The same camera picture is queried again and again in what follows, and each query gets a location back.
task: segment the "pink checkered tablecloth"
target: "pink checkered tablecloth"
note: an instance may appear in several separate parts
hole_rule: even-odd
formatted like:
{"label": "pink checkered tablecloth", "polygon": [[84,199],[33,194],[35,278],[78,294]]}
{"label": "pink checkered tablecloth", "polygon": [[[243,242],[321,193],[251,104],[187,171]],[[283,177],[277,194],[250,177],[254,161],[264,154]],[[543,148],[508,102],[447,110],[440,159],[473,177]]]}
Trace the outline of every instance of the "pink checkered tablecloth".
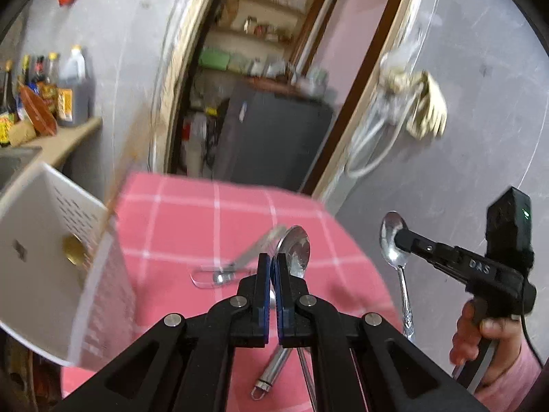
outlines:
{"label": "pink checkered tablecloth", "polygon": [[[309,291],[344,313],[376,311],[400,327],[389,292],[374,264],[324,209],[309,197],[263,187],[137,173],[120,198],[120,243],[137,295],[136,336],[166,314],[190,318],[233,296],[238,285],[198,289],[190,272],[200,265],[225,265],[276,224],[301,225],[311,241],[305,280]],[[270,315],[265,349],[237,349],[227,411],[311,410],[296,352],[271,392],[254,402],[250,392],[277,345],[276,315]],[[64,394],[92,375],[63,370]]]}

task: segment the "white plastic basket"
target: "white plastic basket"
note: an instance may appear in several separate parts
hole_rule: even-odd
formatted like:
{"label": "white plastic basket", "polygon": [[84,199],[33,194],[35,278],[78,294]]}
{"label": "white plastic basket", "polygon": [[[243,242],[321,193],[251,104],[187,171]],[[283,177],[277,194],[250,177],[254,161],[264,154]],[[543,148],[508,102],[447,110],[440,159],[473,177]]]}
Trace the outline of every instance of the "white plastic basket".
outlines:
{"label": "white plastic basket", "polygon": [[92,249],[106,208],[44,163],[17,184],[0,203],[0,326],[57,364],[99,370],[133,340],[135,295],[116,231],[103,234],[83,287],[61,243],[75,234]]}

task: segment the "pink sleeve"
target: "pink sleeve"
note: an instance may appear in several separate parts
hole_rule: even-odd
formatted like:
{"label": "pink sleeve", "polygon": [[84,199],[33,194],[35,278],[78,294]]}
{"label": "pink sleeve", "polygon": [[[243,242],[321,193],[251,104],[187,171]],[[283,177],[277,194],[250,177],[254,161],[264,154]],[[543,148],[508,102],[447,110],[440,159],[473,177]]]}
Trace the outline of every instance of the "pink sleeve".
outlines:
{"label": "pink sleeve", "polygon": [[507,372],[494,383],[475,392],[475,397],[490,412],[513,412],[531,389],[541,373],[532,351],[525,340],[521,353]]}

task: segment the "black cord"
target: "black cord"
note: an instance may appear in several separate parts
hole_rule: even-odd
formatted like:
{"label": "black cord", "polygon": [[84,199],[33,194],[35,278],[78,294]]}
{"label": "black cord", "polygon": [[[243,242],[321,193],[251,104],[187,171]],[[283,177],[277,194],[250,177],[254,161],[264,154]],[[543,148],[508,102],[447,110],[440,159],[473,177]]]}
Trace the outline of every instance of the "black cord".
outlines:
{"label": "black cord", "polygon": [[524,277],[524,282],[522,284],[522,293],[521,293],[521,297],[522,297],[522,312],[521,312],[522,333],[524,335],[524,339],[526,340],[526,344],[528,344],[528,347],[530,347],[530,350],[532,351],[534,357],[536,358],[537,363],[543,369],[545,365],[544,365],[543,361],[541,360],[539,354],[537,353],[536,349],[534,348],[534,345],[532,344],[532,341],[530,340],[530,336],[528,336],[528,331],[526,330],[526,319],[524,317],[524,291],[525,291],[527,282],[528,282],[528,279],[526,277]]}

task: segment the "green container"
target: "green container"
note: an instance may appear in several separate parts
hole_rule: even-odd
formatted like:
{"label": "green container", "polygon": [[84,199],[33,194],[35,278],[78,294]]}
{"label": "green container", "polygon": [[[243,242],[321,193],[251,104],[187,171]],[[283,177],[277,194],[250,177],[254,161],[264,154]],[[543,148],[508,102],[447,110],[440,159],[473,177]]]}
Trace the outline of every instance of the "green container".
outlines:
{"label": "green container", "polygon": [[198,59],[198,64],[204,68],[225,71],[231,55],[221,49],[204,48]]}

